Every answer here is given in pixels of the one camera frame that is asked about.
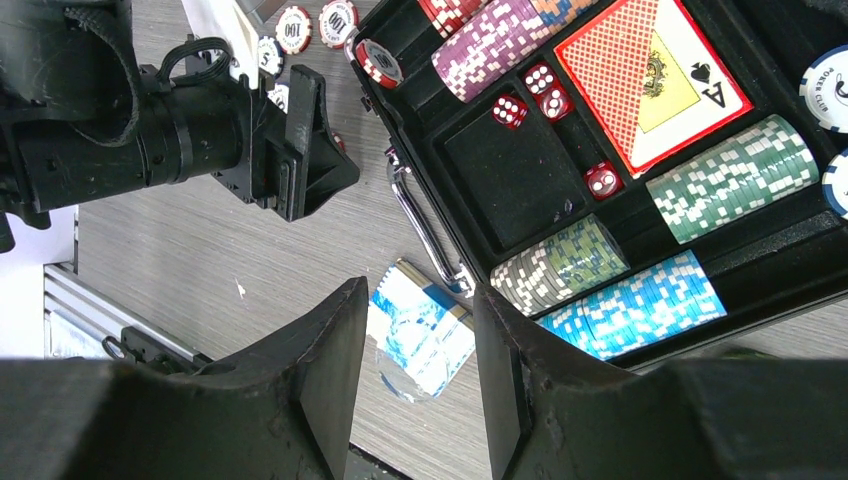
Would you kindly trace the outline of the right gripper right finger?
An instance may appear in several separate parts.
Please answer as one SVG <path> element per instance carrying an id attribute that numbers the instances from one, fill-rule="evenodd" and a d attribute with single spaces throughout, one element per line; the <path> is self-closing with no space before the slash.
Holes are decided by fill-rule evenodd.
<path id="1" fill-rule="evenodd" d="M 660 371 L 600 361 L 491 287 L 473 313 L 493 478 L 662 478 Z"/>

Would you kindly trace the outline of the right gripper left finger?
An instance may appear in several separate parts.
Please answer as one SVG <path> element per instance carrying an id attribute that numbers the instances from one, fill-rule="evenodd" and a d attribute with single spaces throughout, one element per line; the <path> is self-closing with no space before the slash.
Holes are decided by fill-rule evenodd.
<path id="1" fill-rule="evenodd" d="M 203 367 L 216 409 L 213 475 L 341 479 L 364 351 L 368 282 L 346 280 L 316 307 Z"/>

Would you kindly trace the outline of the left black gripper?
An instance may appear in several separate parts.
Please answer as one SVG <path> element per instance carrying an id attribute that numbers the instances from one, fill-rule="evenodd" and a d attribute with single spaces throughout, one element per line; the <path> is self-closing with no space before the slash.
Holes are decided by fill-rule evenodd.
<path id="1" fill-rule="evenodd" d="M 230 60 L 224 39 L 190 38 L 159 68 L 141 66 L 149 117 L 138 141 L 148 185 L 209 174 L 244 203 L 293 222 L 360 180 L 329 125 L 322 75 L 291 68 L 284 115 L 264 92 L 230 76 Z"/>

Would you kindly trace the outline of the blue playing card deck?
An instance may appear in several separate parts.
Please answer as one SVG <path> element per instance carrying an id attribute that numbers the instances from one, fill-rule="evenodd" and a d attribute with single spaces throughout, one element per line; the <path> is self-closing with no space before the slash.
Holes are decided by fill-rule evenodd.
<path id="1" fill-rule="evenodd" d="M 404 259 L 372 294 L 366 333 L 380 379 L 409 403 L 440 396 L 475 351 L 471 313 Z"/>

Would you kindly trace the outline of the purple poker chip stack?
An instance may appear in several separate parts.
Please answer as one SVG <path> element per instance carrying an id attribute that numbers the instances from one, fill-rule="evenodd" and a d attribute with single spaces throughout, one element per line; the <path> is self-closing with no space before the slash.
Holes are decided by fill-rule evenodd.
<path id="1" fill-rule="evenodd" d="M 431 63 L 448 90 L 467 103 L 562 26 L 530 1 L 491 1 L 436 49 Z"/>

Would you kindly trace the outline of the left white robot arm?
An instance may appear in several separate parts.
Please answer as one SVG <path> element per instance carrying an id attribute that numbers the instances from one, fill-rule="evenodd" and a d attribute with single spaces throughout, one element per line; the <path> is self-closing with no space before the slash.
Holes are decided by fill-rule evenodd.
<path id="1" fill-rule="evenodd" d="M 291 70 L 287 108 L 267 95 L 257 37 L 211 1 L 159 66 L 138 62 L 128 1 L 1 5 L 1 249 L 11 219 L 209 175 L 286 221 L 360 178 L 328 123 L 323 77 Z"/>

